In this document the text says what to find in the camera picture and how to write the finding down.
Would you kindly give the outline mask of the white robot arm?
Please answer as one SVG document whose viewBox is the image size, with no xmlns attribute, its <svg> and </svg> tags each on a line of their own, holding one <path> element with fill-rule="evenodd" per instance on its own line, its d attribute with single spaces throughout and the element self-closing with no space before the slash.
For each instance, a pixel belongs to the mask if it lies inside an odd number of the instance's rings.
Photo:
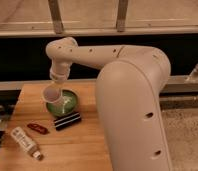
<svg viewBox="0 0 198 171">
<path fill-rule="evenodd" d="M 73 63 L 100 71 L 95 97 L 113 171 L 172 171 L 159 94 L 171 66 L 158 48 L 80 46 L 72 37 L 46 46 L 50 78 L 66 81 Z"/>
</svg>

